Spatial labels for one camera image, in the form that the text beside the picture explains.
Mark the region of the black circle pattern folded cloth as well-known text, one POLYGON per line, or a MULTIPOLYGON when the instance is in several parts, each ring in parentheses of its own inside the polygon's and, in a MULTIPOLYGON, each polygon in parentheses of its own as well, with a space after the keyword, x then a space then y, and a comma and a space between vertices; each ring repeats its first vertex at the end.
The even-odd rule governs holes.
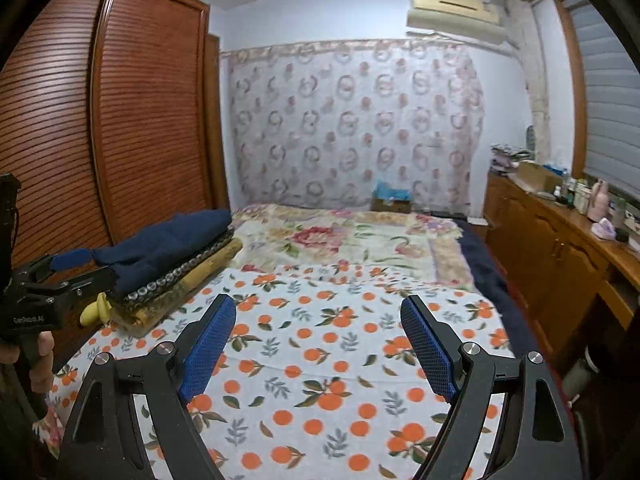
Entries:
POLYGON ((107 299, 125 309, 133 309, 138 304, 146 304, 168 292, 189 272, 194 270, 218 250, 230 244, 234 235, 232 226, 211 240, 205 247, 180 257, 168 266, 164 263, 135 262, 113 263, 110 268, 115 273, 114 284, 106 292, 107 299))

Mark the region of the wooden louvered wardrobe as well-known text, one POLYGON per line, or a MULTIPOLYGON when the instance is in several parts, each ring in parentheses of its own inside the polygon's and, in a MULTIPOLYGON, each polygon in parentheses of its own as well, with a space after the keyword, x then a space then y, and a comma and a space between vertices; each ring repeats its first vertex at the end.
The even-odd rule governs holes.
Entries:
POLYGON ((50 0, 1 72, 1 276, 228 206, 219 41, 198 0, 50 0))

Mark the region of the navy printed t-shirt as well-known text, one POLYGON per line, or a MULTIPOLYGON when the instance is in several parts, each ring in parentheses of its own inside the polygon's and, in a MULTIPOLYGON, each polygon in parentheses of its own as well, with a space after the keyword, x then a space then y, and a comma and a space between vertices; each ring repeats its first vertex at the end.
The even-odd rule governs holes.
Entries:
POLYGON ((175 214, 113 247, 93 249, 93 261, 114 271, 115 294, 127 296, 213 246, 228 232, 231 222, 230 211, 225 209, 175 214))

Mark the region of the beige side curtain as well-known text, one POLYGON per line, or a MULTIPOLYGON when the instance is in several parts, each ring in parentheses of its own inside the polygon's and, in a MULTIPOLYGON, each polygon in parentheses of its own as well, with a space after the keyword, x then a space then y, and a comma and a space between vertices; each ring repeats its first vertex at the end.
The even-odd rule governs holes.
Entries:
POLYGON ((542 44, 533 8, 525 0, 506 0, 508 35, 524 76, 535 139, 535 160, 543 164, 551 156, 549 92, 542 44))

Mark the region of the circle pattern sheer curtain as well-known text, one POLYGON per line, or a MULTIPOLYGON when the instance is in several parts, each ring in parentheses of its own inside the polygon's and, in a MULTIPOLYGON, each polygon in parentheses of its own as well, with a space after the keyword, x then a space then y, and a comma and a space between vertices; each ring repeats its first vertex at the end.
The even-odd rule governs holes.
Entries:
POLYGON ((231 131, 251 203, 366 209, 375 188, 416 210, 470 210, 484 92, 462 44, 276 44, 229 56, 231 131))

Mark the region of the cardboard box blue contents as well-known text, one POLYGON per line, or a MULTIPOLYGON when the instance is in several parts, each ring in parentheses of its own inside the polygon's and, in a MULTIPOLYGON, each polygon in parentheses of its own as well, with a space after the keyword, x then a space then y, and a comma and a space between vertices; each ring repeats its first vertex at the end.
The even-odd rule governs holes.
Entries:
POLYGON ((410 214, 412 193, 402 188, 393 188, 385 181, 378 180, 372 194, 370 209, 378 212, 410 214))

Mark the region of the grey window blind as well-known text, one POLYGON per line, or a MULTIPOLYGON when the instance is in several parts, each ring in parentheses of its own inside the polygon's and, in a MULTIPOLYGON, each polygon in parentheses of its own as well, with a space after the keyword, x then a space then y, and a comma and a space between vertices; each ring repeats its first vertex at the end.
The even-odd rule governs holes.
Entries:
POLYGON ((585 172, 639 196, 639 72, 589 0, 565 0, 586 89, 585 172))

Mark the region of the pink tissue pack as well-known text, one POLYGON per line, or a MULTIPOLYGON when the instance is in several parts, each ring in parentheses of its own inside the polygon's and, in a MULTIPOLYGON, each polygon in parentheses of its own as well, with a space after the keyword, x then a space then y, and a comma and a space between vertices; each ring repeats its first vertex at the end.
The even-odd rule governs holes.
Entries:
POLYGON ((616 227, 608 218, 602 218, 591 225, 591 233, 599 240, 615 240, 616 227))

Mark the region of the wooden sideboard cabinet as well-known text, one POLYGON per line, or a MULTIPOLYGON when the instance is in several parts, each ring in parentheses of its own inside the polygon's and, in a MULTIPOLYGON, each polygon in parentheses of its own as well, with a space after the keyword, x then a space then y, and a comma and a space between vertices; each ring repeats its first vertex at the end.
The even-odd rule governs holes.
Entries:
POLYGON ((639 312, 639 260, 600 240, 573 209, 488 174, 486 243, 546 357, 566 370, 605 326, 629 328, 639 312))

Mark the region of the gold patterned folded cloth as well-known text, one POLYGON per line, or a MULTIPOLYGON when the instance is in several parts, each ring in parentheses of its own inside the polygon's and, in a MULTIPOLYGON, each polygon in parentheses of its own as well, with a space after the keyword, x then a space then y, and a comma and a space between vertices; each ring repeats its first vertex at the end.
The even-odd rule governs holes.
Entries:
POLYGON ((184 278, 159 297, 146 304, 138 304, 133 309, 125 309, 114 301, 107 299, 106 292, 100 292, 96 301, 89 304, 81 312, 79 323, 87 327, 96 322, 108 324, 115 322, 126 332, 135 337, 143 337, 166 315, 181 307, 194 290, 205 284, 214 274, 228 266, 229 262, 242 249, 239 237, 233 237, 228 246, 218 250, 199 264, 184 278))

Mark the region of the pink thermos jug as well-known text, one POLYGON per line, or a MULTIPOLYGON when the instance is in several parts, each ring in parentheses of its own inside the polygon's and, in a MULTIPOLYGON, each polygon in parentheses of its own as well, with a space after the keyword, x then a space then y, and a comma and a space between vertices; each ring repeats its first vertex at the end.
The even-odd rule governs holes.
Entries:
POLYGON ((600 222, 608 214, 608 182, 599 179, 591 188, 587 217, 592 222, 600 222))

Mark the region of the orange print white blanket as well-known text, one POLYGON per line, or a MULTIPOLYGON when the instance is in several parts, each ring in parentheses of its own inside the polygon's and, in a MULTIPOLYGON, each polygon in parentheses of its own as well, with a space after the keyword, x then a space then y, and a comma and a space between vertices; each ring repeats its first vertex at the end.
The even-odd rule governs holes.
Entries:
POLYGON ((55 377, 66 418, 92 359, 142 356, 175 339, 216 296, 238 308, 224 352, 189 412, 228 479, 409 479, 448 406, 434 393, 401 328, 419 296, 462 340, 497 356, 511 345, 495 306, 477 292, 379 266, 307 266, 273 273, 227 269, 147 335, 94 330, 55 377))

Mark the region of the open cardboard box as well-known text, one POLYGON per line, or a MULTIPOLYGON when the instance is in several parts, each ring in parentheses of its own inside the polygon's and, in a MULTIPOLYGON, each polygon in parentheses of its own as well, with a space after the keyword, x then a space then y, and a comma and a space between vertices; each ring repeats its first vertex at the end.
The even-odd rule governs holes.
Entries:
POLYGON ((518 164, 514 179, 518 186, 529 193, 552 193, 562 183, 562 178, 555 172, 530 160, 518 164))

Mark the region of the floral rose bedspread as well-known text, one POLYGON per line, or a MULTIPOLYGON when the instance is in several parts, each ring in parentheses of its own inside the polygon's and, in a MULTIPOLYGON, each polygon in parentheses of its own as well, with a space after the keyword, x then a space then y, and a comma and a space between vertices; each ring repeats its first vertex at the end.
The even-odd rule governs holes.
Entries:
POLYGON ((233 215, 243 249, 239 269, 350 278, 399 272, 462 290, 475 289, 454 220, 426 214, 254 205, 233 215))

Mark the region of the navy bed sheet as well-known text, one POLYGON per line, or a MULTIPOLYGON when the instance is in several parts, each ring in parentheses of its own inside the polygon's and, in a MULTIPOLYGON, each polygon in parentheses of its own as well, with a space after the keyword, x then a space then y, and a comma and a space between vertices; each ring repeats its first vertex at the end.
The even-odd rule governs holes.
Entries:
POLYGON ((458 242, 471 269, 474 285, 497 308, 514 356, 521 358, 529 351, 539 351, 534 333, 510 296, 508 282, 491 258, 486 244, 474 231, 472 224, 462 219, 454 219, 454 222, 462 232, 458 242))

